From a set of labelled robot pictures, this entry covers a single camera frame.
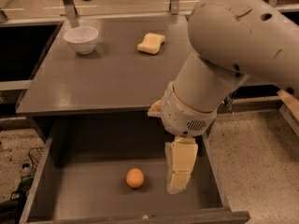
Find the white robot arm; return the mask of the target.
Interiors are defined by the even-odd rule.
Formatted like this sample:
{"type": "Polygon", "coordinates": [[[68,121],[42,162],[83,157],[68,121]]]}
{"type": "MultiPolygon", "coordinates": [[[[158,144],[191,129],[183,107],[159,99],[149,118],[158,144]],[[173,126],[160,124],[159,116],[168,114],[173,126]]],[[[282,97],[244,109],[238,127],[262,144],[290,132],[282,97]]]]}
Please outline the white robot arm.
{"type": "Polygon", "coordinates": [[[188,19],[192,51],[149,115],[175,136],[166,143],[167,191],[187,188],[197,136],[221,102],[250,77],[299,95],[299,26],[262,0],[201,0],[188,19]]]}

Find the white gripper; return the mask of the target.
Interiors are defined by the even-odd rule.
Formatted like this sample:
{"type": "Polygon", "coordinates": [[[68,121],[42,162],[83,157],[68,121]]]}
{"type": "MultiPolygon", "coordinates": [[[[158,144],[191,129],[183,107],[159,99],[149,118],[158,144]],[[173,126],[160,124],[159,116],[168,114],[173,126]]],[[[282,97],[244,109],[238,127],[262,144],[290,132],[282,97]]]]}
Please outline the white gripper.
{"type": "Polygon", "coordinates": [[[211,112],[196,111],[183,104],[170,82],[162,100],[156,101],[148,110],[148,116],[161,117],[164,128],[176,135],[172,142],[164,147],[167,178],[166,190],[169,194],[178,194],[187,188],[195,165],[198,145],[192,137],[202,135],[217,117],[216,109],[211,112]]]}

